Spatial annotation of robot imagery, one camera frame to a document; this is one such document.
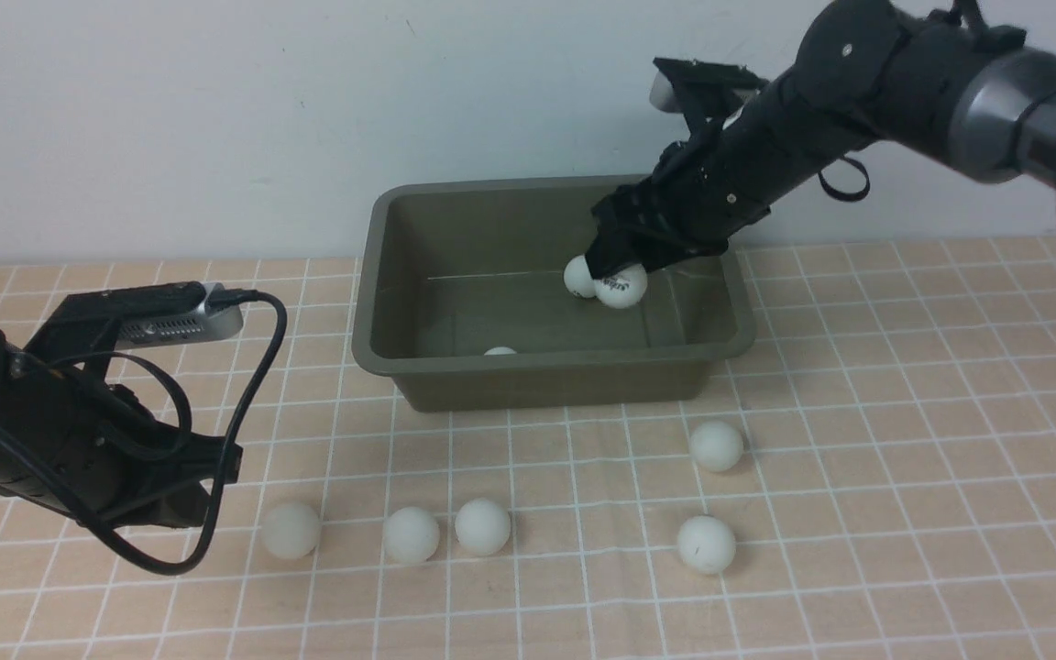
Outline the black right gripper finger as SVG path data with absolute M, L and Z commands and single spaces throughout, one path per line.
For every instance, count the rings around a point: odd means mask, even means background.
M 633 249 L 631 237 L 625 234 L 598 234 L 584 252 L 584 262 L 591 279 L 610 279 L 642 261 Z

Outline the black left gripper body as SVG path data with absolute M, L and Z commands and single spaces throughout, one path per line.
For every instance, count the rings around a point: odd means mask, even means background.
M 84 380 L 75 390 L 93 419 L 91 456 L 120 464 L 117 475 L 105 480 L 115 493 L 97 510 L 113 529 L 201 529 L 221 505 L 219 486 L 239 478 L 242 447 L 231 437 L 197 434 L 187 393 L 175 380 L 164 388 L 176 423 L 161 422 L 129 388 Z

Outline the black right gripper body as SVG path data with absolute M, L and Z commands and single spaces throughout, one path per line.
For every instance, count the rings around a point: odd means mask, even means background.
M 717 142 L 672 143 L 649 176 L 592 206 L 595 237 L 631 237 L 646 271 L 722 254 L 731 237 L 770 215 L 771 204 L 739 191 L 721 152 Z

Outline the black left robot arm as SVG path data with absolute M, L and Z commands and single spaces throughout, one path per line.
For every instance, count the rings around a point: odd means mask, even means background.
M 22 347 L 0 329 L 0 427 L 110 526 L 202 525 L 221 442 L 159 422 L 105 377 L 114 351 L 223 341 L 238 293 L 181 281 L 77 293 Z

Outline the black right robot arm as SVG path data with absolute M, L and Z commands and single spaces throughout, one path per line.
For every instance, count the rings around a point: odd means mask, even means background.
M 773 80 L 654 59 L 650 101 L 683 116 L 689 138 L 595 204 L 590 275 L 722 254 L 776 201 L 875 142 L 976 182 L 1029 175 L 1056 187 L 1056 55 L 1026 36 L 986 24 L 975 1 L 925 17 L 888 1 L 833 1 Z

